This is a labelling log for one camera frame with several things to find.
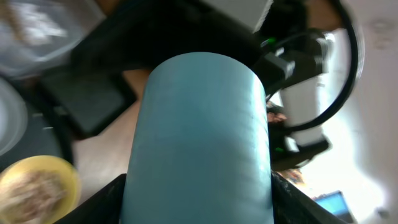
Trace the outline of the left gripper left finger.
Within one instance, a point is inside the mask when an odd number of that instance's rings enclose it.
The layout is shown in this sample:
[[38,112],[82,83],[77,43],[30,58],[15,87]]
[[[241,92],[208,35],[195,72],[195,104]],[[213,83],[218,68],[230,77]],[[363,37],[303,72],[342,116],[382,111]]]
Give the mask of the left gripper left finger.
[[121,174],[55,224],[118,224],[126,183]]

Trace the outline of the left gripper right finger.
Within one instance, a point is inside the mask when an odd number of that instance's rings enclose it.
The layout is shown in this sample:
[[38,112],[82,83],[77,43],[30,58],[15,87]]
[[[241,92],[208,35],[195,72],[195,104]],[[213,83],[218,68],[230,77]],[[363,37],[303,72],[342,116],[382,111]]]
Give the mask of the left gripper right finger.
[[280,174],[272,171],[272,204],[275,224],[344,224],[306,196]]

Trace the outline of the yellow bowl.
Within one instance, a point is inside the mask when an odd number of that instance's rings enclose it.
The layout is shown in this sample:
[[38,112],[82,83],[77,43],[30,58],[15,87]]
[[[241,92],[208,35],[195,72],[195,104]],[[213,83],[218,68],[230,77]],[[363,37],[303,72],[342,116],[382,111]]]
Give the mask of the yellow bowl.
[[1,172],[1,223],[55,223],[78,204],[77,170],[55,156],[33,156]]

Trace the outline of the food scraps pile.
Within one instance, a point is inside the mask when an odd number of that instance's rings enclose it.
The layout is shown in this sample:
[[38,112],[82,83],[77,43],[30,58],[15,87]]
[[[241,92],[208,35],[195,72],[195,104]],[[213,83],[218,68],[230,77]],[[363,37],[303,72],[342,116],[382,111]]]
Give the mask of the food scraps pile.
[[55,172],[28,172],[1,187],[1,215],[8,223],[44,223],[66,194]]

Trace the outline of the blue cup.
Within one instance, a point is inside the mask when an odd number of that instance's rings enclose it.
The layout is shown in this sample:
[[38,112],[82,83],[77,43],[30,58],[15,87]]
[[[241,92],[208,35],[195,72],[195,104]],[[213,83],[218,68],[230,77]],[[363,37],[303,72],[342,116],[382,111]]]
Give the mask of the blue cup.
[[274,221],[264,88],[243,63],[195,52],[149,75],[122,223]]

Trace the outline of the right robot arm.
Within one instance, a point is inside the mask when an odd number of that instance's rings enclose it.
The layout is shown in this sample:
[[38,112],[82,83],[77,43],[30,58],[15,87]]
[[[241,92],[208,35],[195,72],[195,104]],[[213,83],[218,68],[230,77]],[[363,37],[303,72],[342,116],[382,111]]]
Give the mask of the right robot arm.
[[[319,28],[308,28],[303,1],[277,1],[265,15],[261,27],[254,33],[244,28],[237,19],[204,1],[123,1],[115,11],[85,37],[71,52],[70,63],[75,73],[92,75],[133,70],[155,69],[170,58],[193,53],[209,56],[224,55],[247,66],[266,91],[266,101],[279,90],[303,83],[326,73],[329,47],[326,33]],[[315,152],[326,150],[329,143],[321,137],[311,143],[298,143],[299,152],[276,152],[282,137],[316,128],[334,116],[349,98],[360,75],[358,36],[347,10],[340,1],[327,1],[339,14],[348,29],[351,61],[347,79],[333,103],[316,118],[299,124],[271,125],[271,163],[274,167],[293,169],[297,163],[313,159]],[[160,93],[161,103],[172,90],[182,90],[172,99],[187,99],[194,106],[199,99],[206,102],[218,96],[210,93],[211,82],[199,84],[205,75],[182,75],[187,84],[172,88],[161,81],[154,87]]]

